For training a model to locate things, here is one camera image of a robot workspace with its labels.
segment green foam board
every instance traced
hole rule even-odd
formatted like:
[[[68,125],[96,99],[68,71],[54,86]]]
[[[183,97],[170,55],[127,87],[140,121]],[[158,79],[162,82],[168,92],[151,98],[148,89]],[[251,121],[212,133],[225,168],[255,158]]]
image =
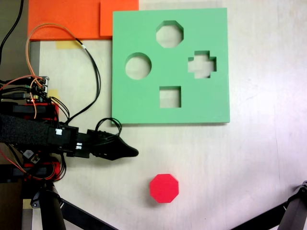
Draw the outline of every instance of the green foam board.
[[[172,23],[183,30],[183,40],[164,48],[156,32]],[[140,53],[152,68],[135,80],[125,66]],[[216,69],[196,79],[188,60],[201,53],[216,61]],[[114,12],[112,70],[112,116],[124,124],[229,122],[227,9]],[[160,108],[164,88],[181,89],[180,107]]]

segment black cable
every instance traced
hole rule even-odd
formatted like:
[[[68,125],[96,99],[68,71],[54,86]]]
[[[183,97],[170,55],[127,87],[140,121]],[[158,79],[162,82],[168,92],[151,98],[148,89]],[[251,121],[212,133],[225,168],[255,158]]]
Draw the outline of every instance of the black cable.
[[[118,133],[117,134],[111,134],[109,137],[101,137],[99,136],[98,129],[104,123],[105,121],[110,120],[115,124],[115,126],[118,128]],[[117,140],[120,136],[122,130],[122,124],[115,118],[109,117],[109,118],[103,118],[101,119],[95,128],[95,133],[97,134],[96,138],[94,138],[93,141],[91,142],[84,142],[83,145],[85,146],[100,146],[100,145],[105,145],[114,142]]]
[[[66,114],[66,112],[65,112],[60,106],[58,106],[58,107],[59,107],[59,109],[64,113],[64,115],[66,116],[66,118],[67,118],[67,120],[68,120],[69,117],[68,117],[68,115]]]
[[[76,41],[80,43],[80,45],[83,45],[83,43],[78,39],[76,38]],[[85,112],[86,110],[88,110],[98,99],[99,97],[99,94],[100,94],[100,90],[101,90],[101,77],[100,77],[100,73],[99,73],[99,70],[98,70],[98,67],[95,63],[95,60],[93,59],[92,55],[90,54],[90,52],[85,48],[84,49],[87,53],[87,55],[89,56],[91,62],[92,62],[92,65],[93,65],[93,68],[94,68],[94,71],[95,71],[95,78],[96,78],[96,96],[95,96],[95,99],[93,100],[93,102],[91,102],[88,106],[86,106],[84,109],[82,109],[81,111],[79,111],[78,113],[76,113],[75,115],[73,115],[71,118],[69,118],[69,120],[67,120],[65,122],[66,125],[69,124],[70,121],[72,121],[72,119],[74,119],[76,116],[80,115],[81,113]]]
[[[63,177],[66,174],[66,170],[67,170],[64,154],[61,153],[60,156],[61,156],[62,166],[61,166],[60,173],[57,175],[58,179],[56,181],[59,181],[59,180],[63,179]]]
[[[17,156],[15,150],[12,148],[12,146],[10,144],[6,144],[7,147],[9,147],[10,151],[12,152],[12,154],[14,155],[14,157],[16,158],[17,162],[19,165],[22,165],[21,164],[21,161],[19,160],[19,157]]]
[[[23,7],[24,7],[24,0],[21,0],[21,2],[20,2],[20,9],[19,9],[19,13],[18,13],[17,19],[16,19],[14,25],[12,26],[12,28],[10,29],[10,31],[5,35],[3,41],[1,42],[1,45],[0,45],[0,65],[1,65],[2,49],[4,47],[4,43],[6,42],[6,40],[9,38],[9,36],[11,35],[13,30],[17,26],[17,24],[18,24],[18,22],[20,20],[21,14],[23,12]]]
[[[61,102],[58,98],[56,97],[50,97],[50,99],[55,103],[58,104],[58,107],[60,108],[60,110],[62,110],[62,112],[65,114],[65,116],[67,117],[67,120],[70,118],[70,113],[69,113],[69,109],[66,107],[66,105],[64,105],[63,102]]]

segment red foam block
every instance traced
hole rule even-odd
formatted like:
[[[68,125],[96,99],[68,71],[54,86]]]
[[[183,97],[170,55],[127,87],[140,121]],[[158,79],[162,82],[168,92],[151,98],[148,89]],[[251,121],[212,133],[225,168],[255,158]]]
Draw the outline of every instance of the red foam block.
[[[179,183],[171,174],[158,174],[149,184],[150,195],[158,203],[171,203],[179,194]]]

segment white table surface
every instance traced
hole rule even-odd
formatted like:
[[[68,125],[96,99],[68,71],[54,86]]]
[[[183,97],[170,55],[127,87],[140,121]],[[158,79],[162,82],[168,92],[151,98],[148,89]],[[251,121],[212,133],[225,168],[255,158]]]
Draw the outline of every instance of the white table surface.
[[[307,1],[140,0],[140,10],[209,7],[228,8],[231,122],[124,126],[121,137],[139,156],[66,158],[67,174],[55,184],[61,197],[120,230],[228,230],[284,202],[307,179]],[[102,89],[70,123],[81,132],[111,116],[112,43],[84,43]],[[94,98],[94,71],[81,49],[41,42],[39,75],[50,77],[71,114]],[[116,132],[110,123],[101,130]],[[179,180],[170,204],[149,195],[159,173]],[[34,230],[39,219],[36,210]]]

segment connector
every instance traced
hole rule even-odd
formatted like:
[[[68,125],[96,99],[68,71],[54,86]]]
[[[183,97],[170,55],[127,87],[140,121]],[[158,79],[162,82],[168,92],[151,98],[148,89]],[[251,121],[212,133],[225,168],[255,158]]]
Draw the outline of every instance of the connector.
[[[24,92],[14,92],[10,94],[5,94],[1,96],[2,99],[12,99],[12,100],[23,100],[30,98],[29,93],[24,93]]]

